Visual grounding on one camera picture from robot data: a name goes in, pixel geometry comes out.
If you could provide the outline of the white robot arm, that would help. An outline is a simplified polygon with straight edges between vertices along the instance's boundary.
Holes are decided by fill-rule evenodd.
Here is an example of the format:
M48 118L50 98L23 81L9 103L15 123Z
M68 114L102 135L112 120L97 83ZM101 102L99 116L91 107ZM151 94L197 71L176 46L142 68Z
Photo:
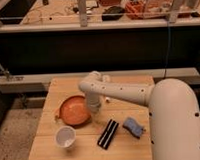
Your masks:
M175 78L154 85L104 82L100 72L90 72L79 89L92 113L99 112L101 95L147 107L153 160L200 160L200 108L187 83Z

